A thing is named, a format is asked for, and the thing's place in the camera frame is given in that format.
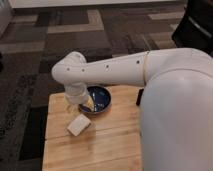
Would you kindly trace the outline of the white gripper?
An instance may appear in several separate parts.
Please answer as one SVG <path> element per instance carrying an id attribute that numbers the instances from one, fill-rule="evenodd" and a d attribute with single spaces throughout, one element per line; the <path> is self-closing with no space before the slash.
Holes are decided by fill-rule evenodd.
<path id="1" fill-rule="evenodd" d="M 73 87 L 65 88 L 65 98 L 70 105 L 82 105 L 89 99 L 89 93 L 86 88 L 75 89 Z"/>

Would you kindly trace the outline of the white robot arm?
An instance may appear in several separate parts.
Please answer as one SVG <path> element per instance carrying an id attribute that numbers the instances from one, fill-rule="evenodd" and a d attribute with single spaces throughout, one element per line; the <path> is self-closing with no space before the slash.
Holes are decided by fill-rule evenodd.
<path id="1" fill-rule="evenodd" d="M 142 87 L 143 171 L 213 171 L 213 57 L 195 48 L 151 50 L 87 62 L 71 52 L 52 68 L 69 101 L 88 84 Z"/>

